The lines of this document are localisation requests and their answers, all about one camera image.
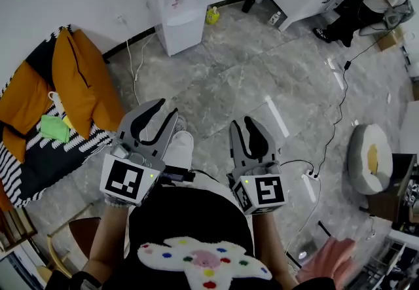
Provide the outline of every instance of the white marker cube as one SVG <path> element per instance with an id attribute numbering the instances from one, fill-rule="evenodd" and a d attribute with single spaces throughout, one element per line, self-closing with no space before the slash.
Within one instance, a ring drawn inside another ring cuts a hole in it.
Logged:
<path id="1" fill-rule="evenodd" d="M 106 154 L 100 191 L 133 205 L 140 205 L 157 182 L 160 171 Z"/>
<path id="2" fill-rule="evenodd" d="M 278 174 L 240 176 L 232 191 L 245 215 L 268 213 L 288 203 Z"/>

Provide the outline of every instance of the yellow container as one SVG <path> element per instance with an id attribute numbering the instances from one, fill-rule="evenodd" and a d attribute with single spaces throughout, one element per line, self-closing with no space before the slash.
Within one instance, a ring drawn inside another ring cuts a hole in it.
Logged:
<path id="1" fill-rule="evenodd" d="M 205 22 L 209 25 L 214 25 L 218 21 L 220 14 L 217 11 L 217 7 L 213 7 L 212 9 L 207 11 L 207 16 L 205 18 Z"/>

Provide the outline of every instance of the white round cushion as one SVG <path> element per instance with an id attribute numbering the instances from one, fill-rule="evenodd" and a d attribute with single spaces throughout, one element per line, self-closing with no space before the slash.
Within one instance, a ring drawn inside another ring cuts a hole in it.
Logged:
<path id="1" fill-rule="evenodd" d="M 376 173 L 369 163 L 369 152 L 375 153 Z M 387 136 L 377 124 L 359 125 L 352 134 L 348 151 L 350 183 L 361 194 L 376 194 L 386 189 L 393 173 L 392 150 Z"/>

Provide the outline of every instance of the black pants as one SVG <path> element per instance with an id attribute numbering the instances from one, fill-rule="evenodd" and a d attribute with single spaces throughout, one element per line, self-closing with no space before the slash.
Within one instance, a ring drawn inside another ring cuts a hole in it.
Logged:
<path id="1" fill-rule="evenodd" d="M 369 9 L 363 0 L 345 0 L 345 7 L 340 9 L 338 20 L 327 26 L 326 36 L 332 40 L 341 40 L 349 45 L 354 37 L 354 31 L 367 25 L 375 24 L 383 19 L 382 13 Z"/>

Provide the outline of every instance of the pink cloth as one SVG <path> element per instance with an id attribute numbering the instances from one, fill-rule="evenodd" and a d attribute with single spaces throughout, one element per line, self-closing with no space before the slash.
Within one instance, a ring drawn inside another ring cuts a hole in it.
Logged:
<path id="1" fill-rule="evenodd" d="M 298 272 L 297 279 L 304 282 L 317 277 L 335 281 L 336 289 L 342 289 L 345 280 L 354 271 L 351 255 L 355 242 L 351 239 L 338 241 L 330 237 L 325 245 Z"/>

